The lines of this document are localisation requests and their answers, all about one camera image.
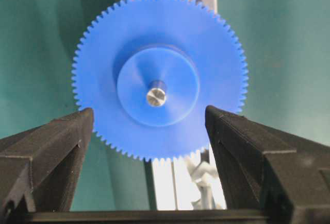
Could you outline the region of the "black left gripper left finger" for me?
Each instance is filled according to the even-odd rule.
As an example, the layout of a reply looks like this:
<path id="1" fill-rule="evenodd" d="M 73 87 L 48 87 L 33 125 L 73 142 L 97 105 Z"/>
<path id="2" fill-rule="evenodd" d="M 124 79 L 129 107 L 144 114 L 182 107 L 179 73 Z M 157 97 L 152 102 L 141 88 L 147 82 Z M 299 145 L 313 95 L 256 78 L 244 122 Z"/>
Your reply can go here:
<path id="1" fill-rule="evenodd" d="M 1 223 L 15 210 L 70 210 L 92 130 L 85 108 L 1 139 Z"/>

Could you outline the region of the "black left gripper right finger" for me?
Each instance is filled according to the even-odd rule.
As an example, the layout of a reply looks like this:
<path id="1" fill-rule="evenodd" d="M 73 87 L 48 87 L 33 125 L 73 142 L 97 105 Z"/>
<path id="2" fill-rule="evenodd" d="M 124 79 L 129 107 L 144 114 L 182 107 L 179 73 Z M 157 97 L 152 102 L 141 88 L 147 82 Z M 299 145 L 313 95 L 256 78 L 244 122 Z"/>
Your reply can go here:
<path id="1" fill-rule="evenodd" d="M 329 147 L 214 106 L 205 127 L 228 210 L 329 223 Z"/>

